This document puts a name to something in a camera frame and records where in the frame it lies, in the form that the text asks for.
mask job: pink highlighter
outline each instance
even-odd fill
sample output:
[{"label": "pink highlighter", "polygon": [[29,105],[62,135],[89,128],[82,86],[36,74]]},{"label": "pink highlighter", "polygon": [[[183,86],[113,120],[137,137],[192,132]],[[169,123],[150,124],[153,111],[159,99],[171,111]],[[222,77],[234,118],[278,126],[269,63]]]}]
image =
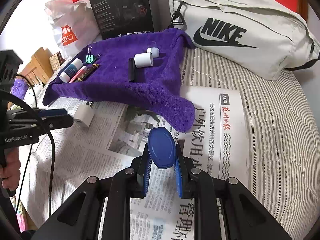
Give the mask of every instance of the pink highlighter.
[{"label": "pink highlighter", "polygon": [[86,70],[88,69],[87,66],[83,66],[82,68],[80,68],[80,70],[74,75],[73,78],[71,78],[71,80],[69,81],[69,83],[72,83],[73,81],[75,81],[78,77],[80,77]]}]

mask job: black box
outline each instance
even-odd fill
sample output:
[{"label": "black box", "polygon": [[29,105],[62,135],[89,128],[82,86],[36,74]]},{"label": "black box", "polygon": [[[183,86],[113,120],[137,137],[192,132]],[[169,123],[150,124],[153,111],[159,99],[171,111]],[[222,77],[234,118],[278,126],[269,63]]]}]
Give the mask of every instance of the black box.
[{"label": "black box", "polygon": [[103,39],[159,31],[157,0],[90,0]]}]

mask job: human hand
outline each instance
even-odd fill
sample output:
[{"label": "human hand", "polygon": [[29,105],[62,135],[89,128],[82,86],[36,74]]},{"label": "human hand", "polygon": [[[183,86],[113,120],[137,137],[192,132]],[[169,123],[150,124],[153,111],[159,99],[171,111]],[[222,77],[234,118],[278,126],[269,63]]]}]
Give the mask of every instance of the human hand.
[{"label": "human hand", "polygon": [[13,148],[11,152],[6,156],[7,166],[5,168],[0,167],[0,178],[2,186],[8,188],[10,191],[14,191],[19,186],[21,163],[19,161],[19,148]]}]

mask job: black bag strap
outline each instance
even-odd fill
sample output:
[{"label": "black bag strap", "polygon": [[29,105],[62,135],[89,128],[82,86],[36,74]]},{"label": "black bag strap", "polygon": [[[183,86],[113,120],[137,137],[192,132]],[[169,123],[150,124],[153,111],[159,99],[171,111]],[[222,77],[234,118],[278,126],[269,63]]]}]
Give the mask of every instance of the black bag strap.
[{"label": "black bag strap", "polygon": [[[315,49],[315,43],[313,42],[312,45],[311,45],[310,53],[313,53],[314,49]],[[319,53],[318,58],[310,60],[310,61],[308,61],[307,63],[305,63],[304,65],[302,65],[300,67],[287,68],[287,70],[295,71],[295,70],[300,70],[300,69],[311,68],[318,60],[320,60],[320,53]]]},{"label": "black bag strap", "polygon": [[181,7],[184,4],[184,2],[180,1],[180,4],[177,8],[177,10],[172,14],[172,20],[169,25],[169,28],[174,28],[175,26],[183,26],[186,24],[182,14],[180,13]]}]

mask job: white power adapter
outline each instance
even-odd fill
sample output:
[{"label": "white power adapter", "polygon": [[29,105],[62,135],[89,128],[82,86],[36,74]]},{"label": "white power adapter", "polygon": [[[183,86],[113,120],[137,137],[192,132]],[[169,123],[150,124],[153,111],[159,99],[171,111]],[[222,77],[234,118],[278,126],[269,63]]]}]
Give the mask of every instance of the white power adapter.
[{"label": "white power adapter", "polygon": [[85,105],[79,105],[73,120],[80,126],[89,128],[90,123],[94,116],[94,110],[92,109],[93,102],[87,102]]}]

